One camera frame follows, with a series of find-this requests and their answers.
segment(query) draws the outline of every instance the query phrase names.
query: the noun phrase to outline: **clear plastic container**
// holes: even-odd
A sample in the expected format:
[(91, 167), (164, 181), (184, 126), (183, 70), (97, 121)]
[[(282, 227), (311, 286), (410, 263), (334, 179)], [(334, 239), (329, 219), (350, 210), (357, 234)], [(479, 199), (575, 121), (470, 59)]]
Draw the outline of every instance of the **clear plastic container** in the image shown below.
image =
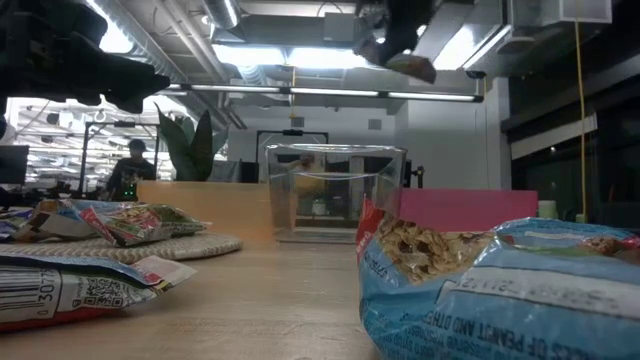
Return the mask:
[(404, 149), (279, 144), (267, 146), (266, 157), (278, 241), (355, 243), (365, 198), (398, 211)]

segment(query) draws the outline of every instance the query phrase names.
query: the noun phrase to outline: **green leaf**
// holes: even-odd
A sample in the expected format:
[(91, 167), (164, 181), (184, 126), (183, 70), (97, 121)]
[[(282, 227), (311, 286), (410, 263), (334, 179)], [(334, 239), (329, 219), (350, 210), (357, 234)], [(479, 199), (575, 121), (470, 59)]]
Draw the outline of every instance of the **green leaf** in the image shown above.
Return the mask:
[(187, 141), (191, 144), (193, 142), (193, 136), (196, 134), (195, 126), (193, 126), (193, 120), (189, 117), (185, 117), (182, 119), (181, 125), (184, 135), (187, 137)]
[(227, 126), (217, 134), (213, 135), (213, 156), (215, 158), (216, 154), (222, 149), (224, 144), (227, 143), (229, 139), (229, 127)]
[(158, 119), (160, 120), (160, 135), (169, 148), (169, 157), (182, 180), (198, 181), (198, 173), (191, 158), (189, 143), (180, 125), (166, 117), (158, 104)]
[(213, 169), (213, 124), (209, 111), (198, 121), (198, 128), (191, 142), (191, 158), (196, 167), (198, 181), (206, 181)]

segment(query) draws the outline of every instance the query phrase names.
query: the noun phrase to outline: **desk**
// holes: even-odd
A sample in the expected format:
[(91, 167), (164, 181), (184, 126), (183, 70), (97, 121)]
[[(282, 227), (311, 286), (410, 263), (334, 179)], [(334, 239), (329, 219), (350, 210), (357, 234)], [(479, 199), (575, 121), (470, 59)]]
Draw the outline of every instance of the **desk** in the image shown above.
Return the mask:
[(11, 360), (377, 359), (349, 245), (246, 244), (115, 316), (0, 335)]

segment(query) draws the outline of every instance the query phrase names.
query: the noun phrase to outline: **woven placemat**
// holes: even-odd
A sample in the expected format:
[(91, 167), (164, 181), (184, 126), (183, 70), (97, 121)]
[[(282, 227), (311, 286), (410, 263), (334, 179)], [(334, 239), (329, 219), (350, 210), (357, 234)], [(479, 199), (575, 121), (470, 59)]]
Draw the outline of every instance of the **woven placemat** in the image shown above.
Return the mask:
[(198, 234), (136, 246), (114, 248), (104, 239), (39, 244), (0, 244), (0, 252), (34, 256), (106, 257), (132, 264), (148, 256), (168, 260), (206, 258), (242, 248), (242, 241), (222, 234)]

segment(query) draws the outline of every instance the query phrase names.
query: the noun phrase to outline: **barcode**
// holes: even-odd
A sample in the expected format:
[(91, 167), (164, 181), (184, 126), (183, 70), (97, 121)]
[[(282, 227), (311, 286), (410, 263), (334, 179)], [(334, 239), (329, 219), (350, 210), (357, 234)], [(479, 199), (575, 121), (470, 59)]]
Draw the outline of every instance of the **barcode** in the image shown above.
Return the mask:
[(53, 316), (60, 290), (56, 270), (0, 266), (0, 314), (3, 321)]

